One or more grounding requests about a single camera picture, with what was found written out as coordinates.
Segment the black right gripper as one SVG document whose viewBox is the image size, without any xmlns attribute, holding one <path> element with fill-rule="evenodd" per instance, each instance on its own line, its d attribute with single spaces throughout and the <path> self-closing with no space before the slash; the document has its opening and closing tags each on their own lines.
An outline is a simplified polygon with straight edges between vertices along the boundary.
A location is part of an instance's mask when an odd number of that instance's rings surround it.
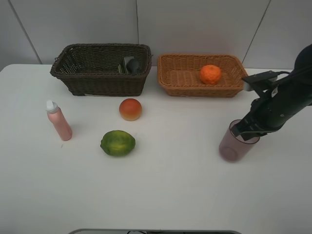
<svg viewBox="0 0 312 234">
<path fill-rule="evenodd" d="M 311 87 L 279 87 L 274 97 L 252 104 L 250 111 L 234 125 L 234 135 L 241 135 L 244 141 L 258 141 L 267 133 L 278 131 L 311 103 Z"/>
</svg>

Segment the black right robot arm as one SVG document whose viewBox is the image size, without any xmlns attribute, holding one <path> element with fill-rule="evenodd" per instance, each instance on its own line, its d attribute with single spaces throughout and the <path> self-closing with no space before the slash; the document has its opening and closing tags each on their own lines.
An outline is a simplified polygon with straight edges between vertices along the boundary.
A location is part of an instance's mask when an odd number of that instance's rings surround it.
<svg viewBox="0 0 312 234">
<path fill-rule="evenodd" d="M 312 47 L 299 53 L 290 73 L 267 71 L 244 77 L 243 81 L 259 97 L 231 132 L 245 141 L 276 132 L 312 104 Z"/>
</svg>

